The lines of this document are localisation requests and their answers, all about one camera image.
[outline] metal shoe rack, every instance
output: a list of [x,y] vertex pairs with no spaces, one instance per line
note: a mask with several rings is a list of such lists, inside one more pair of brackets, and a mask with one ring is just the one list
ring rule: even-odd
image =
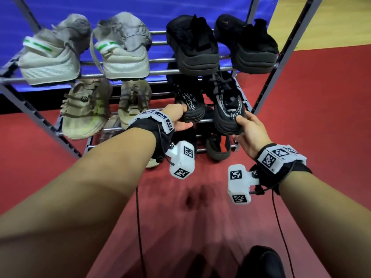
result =
[[[37,22],[36,18],[33,16],[32,12],[30,11],[29,7],[25,3],[24,0],[13,0],[15,4],[20,9],[24,18],[26,18],[27,22],[29,23],[33,33],[37,33],[41,30],[41,25]],[[283,47],[276,65],[270,75],[266,83],[263,86],[263,89],[255,102],[254,106],[251,107],[250,103],[248,102],[244,92],[242,91],[241,87],[239,86],[238,82],[237,87],[241,92],[241,96],[243,98],[244,105],[247,107],[249,111],[254,113],[255,115],[258,114],[260,111],[263,103],[267,99],[269,93],[271,92],[274,84],[276,83],[279,75],[281,74],[284,66],[286,65],[289,57],[293,53],[296,45],[298,44],[300,38],[302,37],[305,29],[307,28],[309,22],[313,18],[315,12],[317,11],[319,5],[321,4],[322,0],[307,0],[304,8],[289,36],[287,39],[285,46]],[[252,24],[254,20],[255,13],[257,11],[259,0],[252,0],[250,4],[250,8],[247,15],[247,23]],[[151,31],[152,35],[165,35],[166,31]],[[166,41],[156,41],[152,42],[153,46],[163,46],[167,45]],[[52,125],[49,121],[47,121],[28,101],[24,99],[21,93],[19,93],[14,87],[14,84],[24,84],[27,83],[24,78],[14,78],[14,72],[18,68],[17,60],[21,54],[22,50],[17,53],[12,59],[6,63],[0,69],[0,93],[4,94],[15,106],[17,106],[22,112],[27,114],[31,120],[33,120],[38,126],[40,126],[48,135],[50,135],[56,142],[62,145],[67,151],[71,152],[75,157],[80,158],[82,154],[66,139],[66,137],[62,133],[62,123],[63,117],[60,116],[57,119],[57,122]],[[221,60],[229,59],[229,55],[223,55],[220,57]],[[150,63],[169,63],[175,61],[173,58],[157,58],[151,59]],[[82,61],[81,65],[94,65],[93,61]],[[221,67],[221,71],[232,71],[232,77],[236,80],[237,72],[232,67]],[[180,74],[178,69],[168,69],[168,70],[158,70],[158,71],[150,71],[150,75],[170,75],[170,74]],[[88,74],[82,75],[81,79],[95,79],[95,78],[103,78],[103,74]],[[150,85],[157,85],[157,84],[166,84],[167,81],[154,81],[149,82]],[[152,99],[158,99],[164,96],[168,96],[173,92],[163,92],[163,93],[153,93]],[[117,99],[119,96],[111,97],[111,99]],[[198,123],[210,123],[212,119],[203,119]],[[113,127],[113,128],[105,128],[100,131],[100,133],[107,133],[107,132],[116,132],[116,131],[123,131],[122,127]],[[88,138],[88,142],[85,147],[85,152],[89,151],[91,148],[95,147],[93,145],[93,137]],[[234,151],[238,151],[239,145],[236,143],[232,145]],[[206,149],[198,149],[197,153],[203,152]]]

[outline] red carpet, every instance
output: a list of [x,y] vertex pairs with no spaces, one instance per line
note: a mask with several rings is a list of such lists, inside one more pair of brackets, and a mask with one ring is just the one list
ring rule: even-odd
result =
[[[371,46],[296,51],[259,118],[274,142],[300,150],[319,178],[371,209],[371,67],[365,54]],[[254,103],[266,75],[238,79]],[[43,114],[54,121],[58,112]],[[23,114],[0,116],[0,127],[3,213],[75,159]],[[75,144],[83,150],[85,141]],[[270,194],[253,196],[248,206],[228,198],[227,168],[236,163],[252,165],[244,152],[220,164],[201,154],[184,181],[171,178],[165,163],[145,173],[139,201],[148,277],[233,278],[237,262],[257,244],[276,249],[291,277]],[[328,277],[279,197],[276,205],[296,277]],[[88,277],[141,277],[134,198]]]

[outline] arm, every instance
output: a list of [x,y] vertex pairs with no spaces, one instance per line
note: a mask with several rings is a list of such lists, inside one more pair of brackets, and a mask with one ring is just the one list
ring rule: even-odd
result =
[[[272,143],[250,112],[236,121],[234,136],[254,159]],[[371,212],[307,172],[291,172],[280,184],[281,197],[305,238],[332,277],[371,277]]]
[[[177,121],[187,107],[163,110]],[[176,131],[192,126],[176,122]],[[83,278],[137,187],[156,145],[132,128],[92,149],[0,217],[3,278]]]

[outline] blue wall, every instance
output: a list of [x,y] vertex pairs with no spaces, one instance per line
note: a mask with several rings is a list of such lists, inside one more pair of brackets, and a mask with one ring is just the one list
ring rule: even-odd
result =
[[[70,13],[85,15],[93,28],[100,19],[128,11],[140,18],[150,30],[165,30],[166,24],[181,14],[197,14],[206,18],[213,28],[220,14],[232,14],[245,20],[251,0],[25,0],[39,23],[46,28],[57,25]],[[271,20],[278,0],[260,0],[256,18]],[[22,17],[12,0],[0,0],[0,65],[6,63],[22,48],[25,36],[32,36],[26,20]],[[154,41],[166,40],[165,36],[154,36]],[[220,45],[220,54],[228,54],[228,49]],[[153,46],[150,58],[171,57],[169,46]],[[86,51],[81,60],[91,60]],[[166,69],[166,64],[153,64],[151,70]],[[83,74],[99,73],[95,67],[83,67]],[[149,79],[161,79],[156,76]],[[25,85],[17,87],[20,91],[37,90]]]

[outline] yellow floor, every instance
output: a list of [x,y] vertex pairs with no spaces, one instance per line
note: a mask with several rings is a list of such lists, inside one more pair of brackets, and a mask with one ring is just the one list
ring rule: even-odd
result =
[[[282,49],[307,0],[279,0],[268,33]],[[323,0],[296,50],[371,44],[371,0]]]

